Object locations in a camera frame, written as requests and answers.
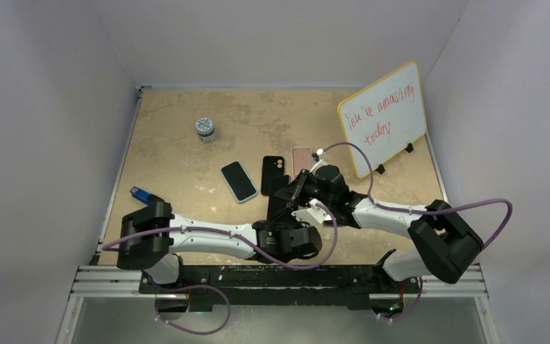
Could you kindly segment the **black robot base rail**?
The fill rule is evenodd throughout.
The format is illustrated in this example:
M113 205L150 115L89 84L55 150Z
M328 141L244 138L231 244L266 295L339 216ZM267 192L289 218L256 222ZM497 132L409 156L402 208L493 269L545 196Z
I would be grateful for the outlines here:
M277 265L183 265L178 283L151 285L141 275L139 292L164 295L197 286L191 312L209 312L228 299L232 305L344 306L349 310L400 313L403 297L419 290L415 277L394 281L377 265L324 265L292 270Z

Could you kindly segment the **phone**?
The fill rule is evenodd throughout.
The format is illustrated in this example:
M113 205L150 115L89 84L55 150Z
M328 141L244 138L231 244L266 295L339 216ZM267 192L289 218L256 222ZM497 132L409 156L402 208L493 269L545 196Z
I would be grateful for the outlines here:
M268 196L272 179L284 174L285 160L282 156L264 156L261 167L261 195Z
M257 196L257 188L239 161L221 167L220 172L236 202L242 204Z

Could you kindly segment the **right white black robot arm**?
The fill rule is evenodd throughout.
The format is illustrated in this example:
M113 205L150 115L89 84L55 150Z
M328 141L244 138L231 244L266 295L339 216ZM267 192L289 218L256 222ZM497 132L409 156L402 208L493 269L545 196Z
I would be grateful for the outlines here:
M353 191L338 167L303 170L290 184L275 191L294 216L313 226L328 213L339 226L379 229L410 239L413 247L391 250L376 264L375 286L389 292L402 280L433 275L455 284L482 252L485 244L468 223L443 200L429 205L376 204Z

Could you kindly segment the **pink phone case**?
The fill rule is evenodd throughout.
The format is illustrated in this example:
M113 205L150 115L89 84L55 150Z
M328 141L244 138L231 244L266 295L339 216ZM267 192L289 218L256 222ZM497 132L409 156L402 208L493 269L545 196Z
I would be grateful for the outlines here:
M292 178L296 178L303 170L310 171L315 160L310 147L293 147L291 149Z

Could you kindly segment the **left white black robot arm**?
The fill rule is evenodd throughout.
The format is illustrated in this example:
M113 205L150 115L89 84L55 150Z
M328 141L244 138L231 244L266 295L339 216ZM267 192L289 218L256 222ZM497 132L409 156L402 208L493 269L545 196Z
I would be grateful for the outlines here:
M264 264L310 259L322 249L314 227L290 211L247 224L217 224L174 214L159 201L122 218L120 238L103 245L117 252L120 269L142 270L168 293L181 290L185 274L181 252L224 254Z

